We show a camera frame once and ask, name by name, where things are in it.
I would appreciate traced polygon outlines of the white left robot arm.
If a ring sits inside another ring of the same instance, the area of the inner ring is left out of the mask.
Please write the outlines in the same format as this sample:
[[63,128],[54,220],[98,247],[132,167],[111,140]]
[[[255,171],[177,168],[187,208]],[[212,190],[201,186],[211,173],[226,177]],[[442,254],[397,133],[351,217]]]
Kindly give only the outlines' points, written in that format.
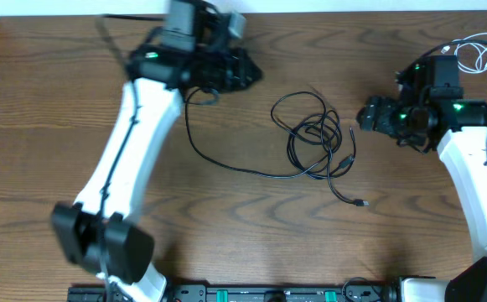
[[154,240],[137,226],[143,197],[184,92],[214,95],[249,88],[261,69],[242,47],[190,52],[143,45],[124,65],[117,121],[101,159],[72,206],[58,204],[51,223],[67,260],[132,301],[160,301],[167,279],[152,263]]

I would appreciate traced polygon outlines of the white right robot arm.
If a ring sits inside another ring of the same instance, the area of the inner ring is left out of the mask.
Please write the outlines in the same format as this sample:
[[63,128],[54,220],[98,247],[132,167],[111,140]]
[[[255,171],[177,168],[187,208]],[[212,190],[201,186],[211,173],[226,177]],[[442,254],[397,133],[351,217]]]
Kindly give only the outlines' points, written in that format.
[[487,103],[433,98],[395,101],[373,96],[356,121],[398,144],[437,152],[452,178],[467,221],[473,262],[451,280],[400,277],[381,292],[384,301],[487,301]]

